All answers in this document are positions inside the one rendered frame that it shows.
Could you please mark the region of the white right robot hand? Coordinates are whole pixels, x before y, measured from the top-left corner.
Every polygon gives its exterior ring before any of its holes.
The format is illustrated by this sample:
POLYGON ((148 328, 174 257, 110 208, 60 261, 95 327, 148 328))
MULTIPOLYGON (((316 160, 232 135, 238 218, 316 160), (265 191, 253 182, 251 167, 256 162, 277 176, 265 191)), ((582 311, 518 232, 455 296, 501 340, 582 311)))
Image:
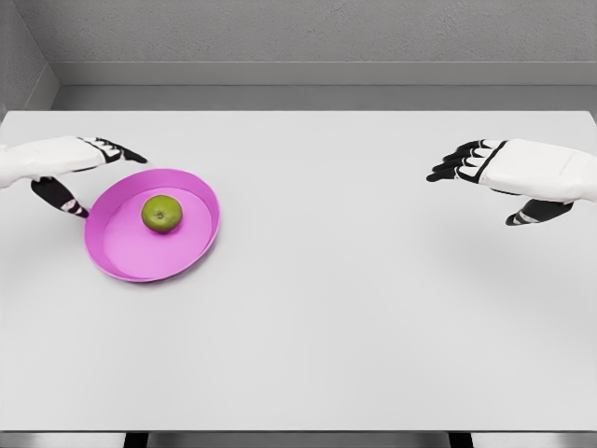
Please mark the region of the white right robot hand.
POLYGON ((529 201, 507 217, 510 227, 550 221, 583 197, 588 152, 524 139, 467 142, 434 166, 428 182, 458 179, 529 201))

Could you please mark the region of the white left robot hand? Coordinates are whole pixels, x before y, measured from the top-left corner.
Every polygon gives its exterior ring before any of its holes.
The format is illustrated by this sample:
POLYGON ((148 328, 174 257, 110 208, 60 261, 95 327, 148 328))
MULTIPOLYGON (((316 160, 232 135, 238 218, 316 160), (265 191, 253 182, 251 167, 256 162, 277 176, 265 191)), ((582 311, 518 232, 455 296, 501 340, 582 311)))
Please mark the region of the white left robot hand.
POLYGON ((89 211, 59 180, 59 175, 95 169, 125 160, 146 164, 140 154, 100 137, 57 137, 22 145, 17 149, 24 177, 31 178, 31 190, 55 209, 87 218, 89 211))

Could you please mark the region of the green apple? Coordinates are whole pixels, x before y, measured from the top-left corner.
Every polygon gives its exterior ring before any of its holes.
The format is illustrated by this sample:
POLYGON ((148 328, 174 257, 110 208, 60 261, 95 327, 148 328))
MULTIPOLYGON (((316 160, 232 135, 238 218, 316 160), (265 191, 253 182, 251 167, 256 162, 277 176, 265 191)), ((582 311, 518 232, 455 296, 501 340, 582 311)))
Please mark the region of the green apple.
POLYGON ((145 226, 157 233, 168 233, 176 229, 183 218, 179 201, 167 195, 156 195, 144 203, 141 219, 145 226))

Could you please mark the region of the pink round plate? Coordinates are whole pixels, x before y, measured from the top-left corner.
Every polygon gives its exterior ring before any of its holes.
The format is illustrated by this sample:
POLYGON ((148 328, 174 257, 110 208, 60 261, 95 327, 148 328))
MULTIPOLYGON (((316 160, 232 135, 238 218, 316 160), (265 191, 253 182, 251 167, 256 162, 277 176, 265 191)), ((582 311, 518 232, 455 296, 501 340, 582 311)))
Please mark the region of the pink round plate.
POLYGON ((214 242, 220 225, 219 201, 196 175, 175 169, 151 169, 129 175, 108 188, 85 221, 84 242, 90 259, 103 272, 130 282, 151 282, 181 273, 214 242), (157 195, 176 199, 182 220, 159 234, 142 220, 142 208, 157 195))

